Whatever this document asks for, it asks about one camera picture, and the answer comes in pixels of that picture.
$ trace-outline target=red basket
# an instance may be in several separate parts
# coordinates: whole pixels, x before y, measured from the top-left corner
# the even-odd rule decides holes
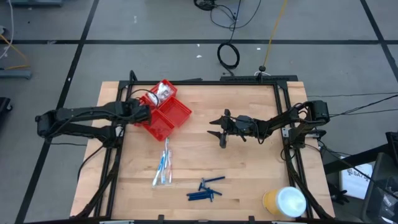
[[[171,94],[171,96],[174,96],[174,97],[175,97],[175,96],[177,95],[177,88],[175,88],[168,80],[162,80],[161,83],[163,83],[164,85],[168,85],[168,86],[170,87],[170,89],[173,91],[173,93]],[[160,85],[160,82],[159,82],[158,84],[156,84],[156,86],[154,86],[153,88],[151,88],[150,91],[156,94],[156,93],[157,93],[157,90],[158,90],[158,88],[159,88],[159,85]],[[146,93],[146,94],[145,94],[145,97],[147,97],[147,99],[149,100],[150,105],[155,106],[156,103],[154,103],[152,100],[150,100],[149,94],[150,94],[150,93]],[[162,106],[167,100],[168,100],[168,99],[166,99],[166,100],[164,100],[163,102],[161,102],[161,103],[159,104],[159,106]]]
[[[159,110],[153,110],[150,125],[143,124],[143,126],[158,141],[163,141],[164,139],[166,139],[166,137],[172,133],[174,128],[173,122],[171,122]]]
[[[177,127],[181,127],[192,113],[192,110],[187,108],[174,96],[165,100],[159,110]]]

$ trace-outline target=wooden table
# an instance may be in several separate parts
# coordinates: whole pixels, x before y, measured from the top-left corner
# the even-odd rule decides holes
[[[118,82],[104,82],[98,106],[114,101],[117,87]],[[302,82],[288,82],[288,87],[292,105],[307,100]],[[150,89],[151,86],[134,86],[134,89],[138,88]],[[226,149],[220,148],[219,140],[206,132],[221,130],[209,121],[218,119],[225,108],[231,110],[232,116],[245,114],[264,120],[276,116],[273,87],[179,85],[177,88],[177,98],[193,112],[186,123],[170,135],[173,183],[152,188],[164,142],[155,140],[144,128],[128,125],[112,219],[156,220],[160,214],[165,215],[166,220],[247,220],[250,215],[256,220],[285,219],[271,215],[261,203],[264,192],[289,186],[286,165],[280,158],[280,131],[274,131],[263,145],[254,138],[243,142],[237,136],[230,136]],[[282,105],[285,105],[282,92],[280,95]],[[109,123],[95,121],[93,126]],[[307,139],[306,143],[318,146],[314,139]],[[100,145],[98,140],[90,139],[85,157]],[[326,212],[334,216],[320,153],[310,147],[301,152],[308,189]],[[71,215],[80,212],[98,188],[104,154],[105,150],[102,150],[84,166]],[[215,196],[213,203],[187,200],[185,194],[196,192],[202,177],[222,175],[226,176],[225,180],[209,186],[222,192],[223,196]],[[107,201],[106,192],[103,207]]]

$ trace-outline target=gray floor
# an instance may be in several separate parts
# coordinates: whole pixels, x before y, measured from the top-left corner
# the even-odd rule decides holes
[[[93,0],[69,0],[61,8],[15,9],[17,40],[78,40]],[[386,40],[398,39],[395,0],[367,0]],[[236,9],[237,0],[219,1]],[[243,0],[239,23],[244,23],[258,1]],[[235,39],[268,39],[282,1],[263,0],[257,16],[236,31]],[[215,20],[226,26],[221,12]],[[9,9],[0,1],[0,24],[9,26]],[[228,39],[228,29],[211,23],[209,12],[191,1],[100,0],[88,40]],[[289,1],[275,39],[377,40],[359,0]],[[101,82],[125,80],[133,69],[139,80],[218,80],[225,70],[216,57],[218,44],[85,45],[68,92],[65,107],[95,105]],[[236,75],[252,75],[267,45],[237,44],[241,63]],[[0,80],[0,96],[13,100],[14,110],[0,132],[0,223],[13,223],[24,197],[43,139],[35,133],[34,116],[55,108],[77,45],[17,45],[29,57],[31,80]],[[398,45],[388,46],[398,57]],[[231,63],[234,56],[223,49]],[[13,51],[0,67],[21,62]],[[397,91],[398,82],[380,45],[273,45],[267,72],[298,75],[308,95]],[[365,105],[384,96],[324,98],[331,113]],[[368,109],[396,108],[389,100]],[[324,141],[336,151],[357,153],[386,142],[384,133],[397,131],[396,111],[339,116],[327,124]],[[86,142],[82,138],[57,141]],[[84,147],[52,146],[30,205],[26,222],[67,218],[76,187],[76,173]],[[357,214],[353,202],[341,211]]]

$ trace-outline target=yellow cable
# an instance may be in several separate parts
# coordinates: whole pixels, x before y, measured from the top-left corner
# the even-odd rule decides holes
[[[285,11],[286,4],[287,4],[287,0],[285,0],[284,4],[282,5],[282,9],[279,12],[278,19],[276,20],[276,23],[275,23],[275,26],[274,26],[274,30],[272,30],[271,37],[269,38],[268,47],[267,47],[267,53],[266,53],[266,59],[264,60],[263,66],[266,66],[266,64],[267,64],[268,54],[269,54],[269,51],[271,50],[272,38],[274,38],[274,34],[276,32],[276,28],[278,27],[278,23],[280,21],[280,18],[282,17],[282,15],[283,15],[283,13]]]
[[[12,49],[14,49],[14,50],[25,60],[25,63],[27,64],[27,65],[18,65],[18,66],[8,67],[8,68],[6,68],[5,70],[11,70],[11,69],[17,69],[17,68],[29,68],[30,65],[29,65],[29,61],[28,61],[26,55],[24,55],[24,54],[23,54],[20,50],[18,50],[15,46],[13,46],[12,44],[10,44],[10,42],[8,42],[8,40],[7,40],[3,35],[0,34],[0,37],[1,37]]]

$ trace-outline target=white lid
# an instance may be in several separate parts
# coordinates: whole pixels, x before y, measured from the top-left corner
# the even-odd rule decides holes
[[[295,187],[284,187],[280,189],[276,204],[282,214],[291,218],[301,216],[307,207],[303,193]]]

